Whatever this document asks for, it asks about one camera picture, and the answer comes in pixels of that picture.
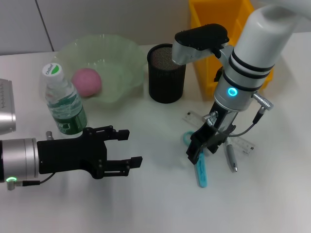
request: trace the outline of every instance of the clear ruler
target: clear ruler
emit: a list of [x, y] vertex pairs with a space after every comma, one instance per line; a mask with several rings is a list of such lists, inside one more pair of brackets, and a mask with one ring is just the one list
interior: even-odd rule
[[[202, 116], [194, 111], [187, 112], [184, 115], [183, 120], [185, 120], [187, 123], [191, 124], [192, 126], [198, 129], [201, 128], [201, 126], [204, 123], [202, 121]], [[240, 153], [250, 155], [255, 149], [255, 145], [253, 143], [241, 137], [231, 137], [230, 139], [232, 142], [233, 149], [235, 149]]]

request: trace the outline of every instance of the green plastic bowl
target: green plastic bowl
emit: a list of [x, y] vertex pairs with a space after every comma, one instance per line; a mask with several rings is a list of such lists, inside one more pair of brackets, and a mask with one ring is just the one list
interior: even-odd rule
[[87, 35], [63, 47], [51, 62], [59, 63], [65, 77], [72, 79], [81, 68], [96, 70], [102, 91], [89, 98], [111, 103], [143, 82], [146, 55], [139, 46], [118, 35]]

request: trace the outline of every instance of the plastic water bottle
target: plastic water bottle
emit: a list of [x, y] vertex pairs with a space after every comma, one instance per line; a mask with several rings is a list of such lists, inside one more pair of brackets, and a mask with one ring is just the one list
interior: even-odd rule
[[65, 79], [62, 67], [50, 63], [43, 67], [47, 84], [45, 99], [59, 131], [74, 135], [86, 127], [87, 119], [81, 97], [72, 83]]

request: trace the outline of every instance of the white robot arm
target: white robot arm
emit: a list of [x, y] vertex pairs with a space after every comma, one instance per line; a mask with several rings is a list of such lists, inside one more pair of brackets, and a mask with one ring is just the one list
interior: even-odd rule
[[[248, 132], [273, 105], [257, 91], [273, 68], [300, 16], [311, 18], [310, 0], [264, 0], [267, 5], [248, 18], [236, 47], [228, 46], [225, 28], [209, 24], [175, 35], [172, 59], [186, 64], [215, 55], [223, 64], [222, 75], [214, 93], [215, 103], [203, 117], [204, 125], [191, 137], [187, 150], [196, 164], [203, 147], [215, 153], [227, 137]], [[261, 105], [253, 124], [243, 133], [234, 134], [232, 125], [238, 112], [245, 111], [252, 99]]]

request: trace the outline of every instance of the yellow plastic bin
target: yellow plastic bin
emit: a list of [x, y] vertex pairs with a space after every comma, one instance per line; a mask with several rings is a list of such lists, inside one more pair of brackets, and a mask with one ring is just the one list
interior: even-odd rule
[[[254, 11], [249, 0], [189, 0], [191, 28], [218, 23], [228, 31], [229, 44], [235, 46], [248, 16]], [[217, 82], [217, 70], [222, 64], [215, 56], [194, 63], [200, 86], [209, 98], [213, 98]], [[261, 89], [266, 88], [273, 78], [273, 69]]]

